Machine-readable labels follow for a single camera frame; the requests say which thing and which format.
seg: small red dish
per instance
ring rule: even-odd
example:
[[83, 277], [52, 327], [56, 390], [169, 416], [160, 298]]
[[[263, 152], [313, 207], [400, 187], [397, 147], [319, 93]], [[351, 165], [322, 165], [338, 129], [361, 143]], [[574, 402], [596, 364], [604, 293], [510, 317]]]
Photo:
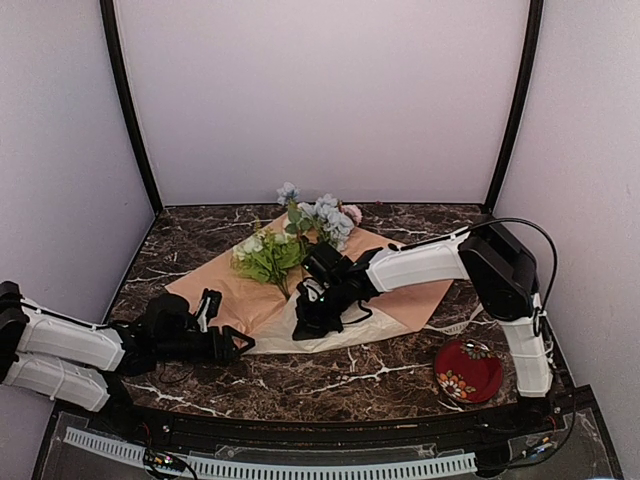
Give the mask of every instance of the small red dish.
[[436, 355], [434, 371], [442, 391], [460, 403], [484, 403], [502, 386], [500, 359], [474, 340], [445, 343]]

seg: artificial flower bouquet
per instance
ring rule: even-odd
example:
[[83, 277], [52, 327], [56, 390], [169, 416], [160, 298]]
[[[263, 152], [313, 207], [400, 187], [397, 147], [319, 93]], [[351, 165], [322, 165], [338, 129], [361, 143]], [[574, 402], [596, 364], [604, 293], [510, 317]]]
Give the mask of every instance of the artificial flower bouquet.
[[318, 242], [328, 242], [342, 251], [362, 221], [362, 212], [356, 205], [344, 205], [330, 194], [318, 198], [313, 205], [298, 203], [300, 192], [289, 182], [277, 193], [278, 203], [287, 208], [284, 233], [262, 229], [257, 224], [256, 232], [233, 248], [231, 266], [243, 277], [276, 285], [288, 299], [287, 276], [309, 252], [311, 234]]

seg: robotic arm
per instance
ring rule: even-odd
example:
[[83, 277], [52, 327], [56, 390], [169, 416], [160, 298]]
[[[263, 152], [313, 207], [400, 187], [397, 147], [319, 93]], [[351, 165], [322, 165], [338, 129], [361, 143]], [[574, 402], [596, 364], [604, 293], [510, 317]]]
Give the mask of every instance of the robotic arm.
[[414, 245], [369, 250], [355, 262], [320, 244], [303, 265], [315, 285], [298, 285], [294, 340], [342, 331], [340, 316], [354, 302], [408, 285], [471, 280], [484, 309], [505, 332], [520, 395], [541, 398], [549, 391], [552, 375], [538, 324], [544, 313], [536, 260], [502, 225], [478, 225]]
[[[221, 300], [219, 292], [205, 290], [197, 313], [191, 315], [184, 298], [165, 294], [152, 299], [130, 324], [95, 325], [46, 310], [23, 298], [17, 284], [3, 282], [0, 383], [89, 411], [101, 410], [118, 395], [129, 400], [120, 375], [153, 371], [161, 359], [225, 363], [255, 345], [229, 326], [207, 328]], [[238, 348], [234, 338], [245, 345]]]

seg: marble surface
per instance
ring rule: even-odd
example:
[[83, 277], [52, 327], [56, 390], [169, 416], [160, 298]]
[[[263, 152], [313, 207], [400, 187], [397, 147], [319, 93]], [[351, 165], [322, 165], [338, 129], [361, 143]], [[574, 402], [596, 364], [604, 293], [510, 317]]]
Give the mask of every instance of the marble surface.
[[[411, 243], [480, 218], [475, 206], [362, 205], [363, 228]], [[134, 320], [164, 286], [251, 235], [256, 219], [280, 216], [277, 205], [176, 207], [159, 217], [111, 318]], [[441, 327], [467, 320], [478, 304], [471, 285], [454, 282], [429, 321]], [[168, 362], [125, 379], [138, 405], [174, 412], [286, 422], [392, 420], [450, 414], [515, 402], [515, 370], [499, 326], [480, 315], [462, 334], [493, 348], [503, 361], [499, 393], [481, 406], [458, 406], [433, 374], [438, 348], [454, 337], [431, 330], [313, 355], [250, 355], [219, 367]]]

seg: white wall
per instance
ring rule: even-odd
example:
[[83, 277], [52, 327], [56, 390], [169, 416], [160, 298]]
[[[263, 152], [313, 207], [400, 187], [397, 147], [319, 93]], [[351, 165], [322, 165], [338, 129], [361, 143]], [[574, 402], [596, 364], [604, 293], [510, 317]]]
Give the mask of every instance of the white wall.
[[[101, 320], [152, 220], [97, 1], [0, 2], [0, 281]], [[0, 387], [0, 478], [29, 478], [51, 403]]]
[[539, 222], [557, 241], [555, 331], [578, 384], [595, 390], [627, 478], [640, 478], [640, 3], [545, 8], [497, 214]]
[[484, 201], [528, 4], [117, 2], [164, 202]]

